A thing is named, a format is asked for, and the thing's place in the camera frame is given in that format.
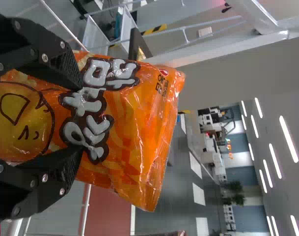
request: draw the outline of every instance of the yellow black warning stripe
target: yellow black warning stripe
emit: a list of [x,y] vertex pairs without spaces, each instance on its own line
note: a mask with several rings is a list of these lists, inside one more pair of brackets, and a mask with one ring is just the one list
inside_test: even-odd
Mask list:
[[[151,29],[148,29],[142,33],[140,33],[142,36],[144,35],[148,35],[148,34],[152,34],[152,33],[158,33],[160,31],[163,31],[163,30],[166,30],[167,29],[167,24],[162,24],[160,26],[157,26],[157,27],[154,27],[154,28],[151,28]],[[114,44],[114,45],[110,45],[109,48],[112,48],[112,47],[115,47],[115,46],[118,46],[117,44]]]

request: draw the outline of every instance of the wall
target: wall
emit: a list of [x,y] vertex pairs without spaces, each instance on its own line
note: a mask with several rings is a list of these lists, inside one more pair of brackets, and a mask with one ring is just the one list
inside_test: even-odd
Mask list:
[[237,152],[233,154],[233,159],[228,154],[223,154],[224,165],[226,168],[253,166],[253,161],[249,151]]
[[[245,196],[244,206],[233,206],[236,229],[244,232],[268,232],[265,208],[263,206],[262,191],[258,183],[253,161],[248,147],[247,136],[241,121],[240,106],[233,105],[231,108],[234,114],[236,128],[226,137],[231,140],[232,156],[223,154],[228,181],[240,181]],[[226,126],[230,130],[231,122]]]
[[137,26],[140,31],[161,24],[171,24],[200,12],[224,4],[224,0],[158,0],[137,10]]
[[233,213],[238,231],[269,232],[264,206],[234,206]]
[[256,172],[253,166],[226,169],[228,181],[239,180],[242,185],[258,185]]

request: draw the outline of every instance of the ceiling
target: ceiling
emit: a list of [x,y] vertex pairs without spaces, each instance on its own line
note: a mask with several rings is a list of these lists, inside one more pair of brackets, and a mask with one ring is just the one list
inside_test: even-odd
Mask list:
[[299,0],[258,0],[258,2],[278,21],[299,15]]
[[[280,115],[284,117],[299,157],[299,90],[278,95],[259,96],[258,100],[263,118],[260,118],[253,98],[244,101],[247,111],[245,123],[248,142],[251,143],[255,158],[256,174],[262,187],[266,214],[269,217],[274,216],[280,236],[294,236],[290,215],[296,218],[299,226],[299,162],[295,163],[292,159],[279,117]],[[256,138],[251,115],[254,116],[259,138]],[[273,145],[282,179],[277,176],[269,143]],[[267,162],[273,188],[270,188],[268,183],[263,159]],[[264,175],[267,193],[263,190],[260,169]]]

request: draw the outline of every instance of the white lettering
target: white lettering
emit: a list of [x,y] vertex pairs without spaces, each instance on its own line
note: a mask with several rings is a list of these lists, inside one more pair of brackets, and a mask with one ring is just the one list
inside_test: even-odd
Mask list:
[[[80,141],[78,141],[72,137],[73,132],[75,132],[80,137],[80,139],[81,139]],[[102,157],[102,155],[105,152],[103,147],[93,147],[91,145],[88,145],[88,143],[85,141],[85,138],[82,134],[81,129],[74,122],[67,122],[65,124],[65,126],[63,128],[63,135],[67,139],[67,141],[69,141],[70,143],[75,144],[75,145],[82,145],[82,146],[88,148],[90,157],[93,160],[96,160],[97,158]],[[98,136],[93,135],[92,132],[88,128],[84,129],[84,135],[92,142],[92,145],[98,144],[105,137],[104,133],[101,135],[98,135]]]
[[113,61],[113,71],[114,75],[118,79],[129,79],[136,68],[134,63],[128,63],[124,69],[120,69],[120,65],[124,63],[122,59],[115,59]]
[[86,122],[88,127],[91,129],[91,131],[95,134],[101,134],[105,132],[110,127],[110,121],[107,119],[104,119],[102,122],[97,124],[94,120],[94,118],[89,115],[86,117]]
[[[80,141],[78,141],[72,137],[73,132],[76,133],[81,138]],[[81,129],[74,122],[67,122],[65,124],[65,126],[63,128],[63,134],[64,134],[64,137],[67,139],[67,141],[71,142],[72,144],[83,145],[85,147],[87,146],[86,145],[87,143],[85,141],[85,138],[84,138],[84,135],[82,134]]]
[[74,92],[72,93],[73,97],[65,97],[63,101],[76,108],[76,115],[82,117],[85,114],[85,111],[89,112],[98,112],[101,109],[102,103],[101,101],[95,101],[95,102],[87,102],[84,98],[83,95]]
[[[97,68],[100,68],[99,77],[94,77],[92,74]],[[102,60],[91,60],[88,70],[85,72],[83,80],[86,84],[91,86],[103,86],[106,82],[106,76],[110,68],[110,63]]]

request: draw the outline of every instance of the orange snack bag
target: orange snack bag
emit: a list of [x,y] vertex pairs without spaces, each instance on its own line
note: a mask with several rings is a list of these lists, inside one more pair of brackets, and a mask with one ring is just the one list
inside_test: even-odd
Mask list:
[[0,78],[0,158],[23,162],[83,145],[77,180],[153,211],[161,192],[184,74],[75,52],[73,92],[12,70]]

